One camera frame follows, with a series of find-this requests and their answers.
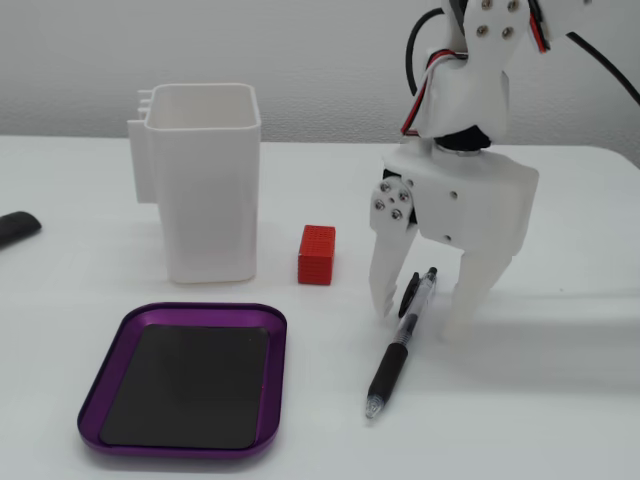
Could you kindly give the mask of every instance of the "red wire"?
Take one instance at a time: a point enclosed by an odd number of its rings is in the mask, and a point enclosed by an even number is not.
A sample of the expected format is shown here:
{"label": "red wire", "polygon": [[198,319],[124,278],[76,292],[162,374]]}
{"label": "red wire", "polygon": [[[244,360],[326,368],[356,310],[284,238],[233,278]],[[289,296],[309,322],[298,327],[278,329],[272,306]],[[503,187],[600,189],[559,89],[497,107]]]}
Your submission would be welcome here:
{"label": "red wire", "polygon": [[538,49],[540,50],[540,53],[547,53],[547,49],[544,46],[544,42],[542,41],[542,35],[540,35],[540,30],[538,30],[538,24],[535,17],[533,16],[533,13],[531,14],[530,23],[531,29],[533,30],[533,36],[536,38],[536,42],[538,43]]}
{"label": "red wire", "polygon": [[[454,51],[452,51],[452,50],[440,50],[440,51],[434,53],[433,55],[431,55],[431,58],[429,58],[429,63],[427,64],[427,69],[433,64],[433,62],[435,62],[439,58],[442,58],[442,57],[444,57],[446,55],[455,55],[455,54],[456,53]],[[409,129],[411,128],[411,125],[413,125],[413,122],[416,119],[416,115],[418,114],[418,110],[420,110],[420,105],[422,105],[422,100],[424,100],[424,95],[427,92],[427,83],[428,83],[428,81],[424,82],[424,85],[422,86],[422,90],[420,90],[420,94],[418,95],[418,98],[416,98],[416,101],[413,104],[413,108],[411,109],[411,113],[409,114],[409,117],[404,122],[404,125],[402,126],[402,129],[400,130],[402,132],[402,134],[405,135],[405,136],[411,136],[411,137],[418,136],[418,132],[416,132],[415,130],[409,130]]]}

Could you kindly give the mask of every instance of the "red block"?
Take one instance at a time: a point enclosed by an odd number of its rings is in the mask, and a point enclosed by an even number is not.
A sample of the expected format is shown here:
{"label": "red block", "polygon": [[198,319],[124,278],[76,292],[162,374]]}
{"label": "red block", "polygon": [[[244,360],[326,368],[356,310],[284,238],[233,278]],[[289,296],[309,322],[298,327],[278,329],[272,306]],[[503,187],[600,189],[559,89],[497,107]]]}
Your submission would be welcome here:
{"label": "red block", "polygon": [[331,285],[336,229],[307,225],[298,254],[298,283]]}

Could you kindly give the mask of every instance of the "table surface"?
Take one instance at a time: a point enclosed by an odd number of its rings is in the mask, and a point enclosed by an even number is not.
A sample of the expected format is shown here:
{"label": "table surface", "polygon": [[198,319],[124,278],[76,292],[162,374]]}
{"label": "table surface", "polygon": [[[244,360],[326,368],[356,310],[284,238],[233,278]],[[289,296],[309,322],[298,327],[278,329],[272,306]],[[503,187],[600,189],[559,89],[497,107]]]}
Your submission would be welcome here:
{"label": "table surface", "polygon": [[[368,292],[371,189],[391,145],[264,144],[258,275],[166,280],[157,210],[122,139],[0,137],[2,213],[41,234],[0,251],[0,478],[640,478],[640,172],[586,147],[500,147],[540,171],[529,236],[469,335],[438,340],[460,252],[418,239],[400,278],[440,269],[388,409],[365,394],[394,329]],[[296,283],[305,224],[337,228],[331,287]],[[106,457],[76,416],[126,313],[259,302],[289,332],[282,421],[241,462]]]}

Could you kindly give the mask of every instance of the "purple tray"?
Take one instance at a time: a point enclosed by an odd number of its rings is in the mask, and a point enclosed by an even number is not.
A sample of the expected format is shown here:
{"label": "purple tray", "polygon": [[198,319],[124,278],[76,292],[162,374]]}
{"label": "purple tray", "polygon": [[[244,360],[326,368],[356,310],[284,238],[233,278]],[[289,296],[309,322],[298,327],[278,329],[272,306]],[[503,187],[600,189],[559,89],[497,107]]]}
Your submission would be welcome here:
{"label": "purple tray", "polygon": [[[256,438],[242,450],[209,450],[111,446],[100,439],[102,425],[129,366],[145,327],[264,328],[269,334],[264,364]],[[100,371],[78,415],[78,430],[92,448],[113,455],[191,458],[242,458],[264,450],[275,438],[280,423],[287,322],[278,310],[257,304],[157,303],[140,307],[122,321]]]}

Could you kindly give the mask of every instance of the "pen tip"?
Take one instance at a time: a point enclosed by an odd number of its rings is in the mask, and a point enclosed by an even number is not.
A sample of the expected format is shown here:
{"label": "pen tip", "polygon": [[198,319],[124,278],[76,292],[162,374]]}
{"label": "pen tip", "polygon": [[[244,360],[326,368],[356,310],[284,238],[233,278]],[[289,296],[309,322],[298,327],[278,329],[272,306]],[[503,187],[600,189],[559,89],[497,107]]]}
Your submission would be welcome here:
{"label": "pen tip", "polygon": [[384,408],[384,400],[380,395],[372,395],[367,398],[367,409],[365,415],[369,420],[373,420]]}

